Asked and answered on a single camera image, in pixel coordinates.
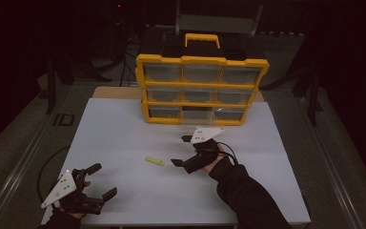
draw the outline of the plastic drawer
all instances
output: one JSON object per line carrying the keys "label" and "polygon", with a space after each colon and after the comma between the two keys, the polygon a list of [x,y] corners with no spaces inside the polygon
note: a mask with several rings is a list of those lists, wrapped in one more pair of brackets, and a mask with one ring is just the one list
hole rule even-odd
{"label": "plastic drawer", "polygon": [[213,103],[216,88],[183,87],[183,100],[192,103]]}
{"label": "plastic drawer", "polygon": [[185,82],[215,83],[218,77],[218,65],[187,64],[184,67]]}
{"label": "plastic drawer", "polygon": [[243,108],[218,108],[213,109],[215,120],[240,120],[245,114]]}
{"label": "plastic drawer", "polygon": [[221,82],[226,84],[254,84],[261,68],[258,67],[230,67],[225,66],[222,71]]}
{"label": "plastic drawer", "polygon": [[247,104],[252,90],[250,89],[219,89],[216,102],[222,104]]}
{"label": "plastic drawer", "polygon": [[150,81],[178,82],[182,73],[179,64],[144,63],[145,76]]}
{"label": "plastic drawer", "polygon": [[150,110],[150,117],[179,118],[180,114],[180,108],[177,106],[151,105],[148,109]]}
{"label": "plastic drawer", "polygon": [[147,96],[150,102],[178,102],[180,87],[147,86]]}

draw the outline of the white table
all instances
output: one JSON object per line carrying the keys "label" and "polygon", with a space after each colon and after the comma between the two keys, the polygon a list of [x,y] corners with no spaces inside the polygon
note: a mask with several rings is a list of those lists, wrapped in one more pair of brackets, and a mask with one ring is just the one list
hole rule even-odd
{"label": "white table", "polygon": [[[187,159],[193,146],[181,140],[181,126],[149,124],[139,99],[91,98],[82,116],[62,173],[101,163],[87,180],[91,198],[116,186],[118,194],[87,225],[213,225],[236,224],[235,214],[216,194],[216,181],[203,171],[188,175],[171,158]],[[230,145],[239,163],[273,196],[290,223],[309,222],[295,175],[265,102],[255,102],[242,126],[227,126],[214,138]],[[145,160],[162,159],[164,166]],[[43,218],[45,223],[51,209]]]}

